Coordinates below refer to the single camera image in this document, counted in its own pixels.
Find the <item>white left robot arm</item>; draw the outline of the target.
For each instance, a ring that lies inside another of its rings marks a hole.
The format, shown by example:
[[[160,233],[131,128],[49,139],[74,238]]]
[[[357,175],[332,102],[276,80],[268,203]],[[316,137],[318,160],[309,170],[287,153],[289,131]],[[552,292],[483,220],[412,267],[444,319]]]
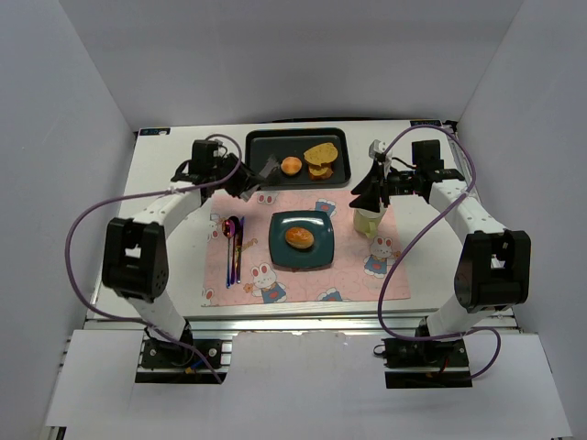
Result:
[[[187,321],[167,293],[167,239],[215,192],[247,201],[263,181],[242,162],[232,137],[213,134],[194,141],[191,158],[178,166],[169,190],[139,213],[108,223],[102,284],[132,305],[150,337],[171,342],[186,333]]]

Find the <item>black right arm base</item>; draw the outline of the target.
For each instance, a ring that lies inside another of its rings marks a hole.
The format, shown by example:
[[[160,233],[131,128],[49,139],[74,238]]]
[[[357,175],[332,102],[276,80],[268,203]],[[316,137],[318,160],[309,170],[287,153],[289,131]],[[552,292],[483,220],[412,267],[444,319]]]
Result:
[[[385,338],[373,348],[383,360],[388,390],[464,389],[472,387],[464,341],[411,342]]]

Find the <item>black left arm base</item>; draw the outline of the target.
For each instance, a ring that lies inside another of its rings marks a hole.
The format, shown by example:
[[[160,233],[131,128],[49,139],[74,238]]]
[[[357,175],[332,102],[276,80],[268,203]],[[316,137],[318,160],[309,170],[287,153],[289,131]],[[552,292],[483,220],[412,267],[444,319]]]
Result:
[[[212,368],[185,348],[145,338],[138,357],[135,382],[138,384],[219,385],[227,375],[232,343],[221,339],[195,339],[194,346]]]

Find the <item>sesame round bun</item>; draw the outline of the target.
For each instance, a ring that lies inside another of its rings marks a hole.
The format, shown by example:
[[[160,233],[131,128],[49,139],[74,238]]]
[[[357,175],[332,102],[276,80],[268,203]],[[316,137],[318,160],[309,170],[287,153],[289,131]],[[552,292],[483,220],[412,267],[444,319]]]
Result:
[[[285,232],[286,243],[296,249],[309,249],[315,243],[314,235],[306,228],[294,226]]]

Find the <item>small round orange bun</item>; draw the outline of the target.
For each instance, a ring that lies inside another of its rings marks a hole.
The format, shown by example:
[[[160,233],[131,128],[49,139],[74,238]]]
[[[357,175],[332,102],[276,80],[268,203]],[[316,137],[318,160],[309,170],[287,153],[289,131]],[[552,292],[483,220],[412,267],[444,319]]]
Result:
[[[299,158],[294,157],[294,156],[290,156],[290,157],[286,157],[281,162],[281,171],[286,176],[292,177],[301,171],[302,166],[303,166],[303,163]]]

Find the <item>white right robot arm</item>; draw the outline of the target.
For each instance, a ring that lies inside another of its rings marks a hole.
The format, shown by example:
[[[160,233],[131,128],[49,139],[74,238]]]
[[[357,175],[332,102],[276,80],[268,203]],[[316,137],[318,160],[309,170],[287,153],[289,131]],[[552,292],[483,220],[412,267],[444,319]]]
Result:
[[[397,170],[380,140],[369,146],[372,165],[352,190],[350,207],[379,214],[394,196],[417,195],[438,212],[460,243],[454,292],[416,331],[416,342],[455,340],[487,316],[525,303],[529,294],[531,239],[496,221],[470,195],[465,177],[445,166],[436,140],[412,145],[413,164]]]

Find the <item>silver metal tongs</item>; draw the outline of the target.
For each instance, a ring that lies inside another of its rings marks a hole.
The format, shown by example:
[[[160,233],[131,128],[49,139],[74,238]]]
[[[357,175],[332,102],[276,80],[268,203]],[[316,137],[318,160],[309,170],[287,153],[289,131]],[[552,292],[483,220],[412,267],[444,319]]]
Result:
[[[281,163],[274,155],[270,155],[265,162],[265,165],[259,172],[252,172],[249,176],[247,189],[239,196],[239,198],[247,202],[252,195],[266,186],[271,186],[279,174]]]

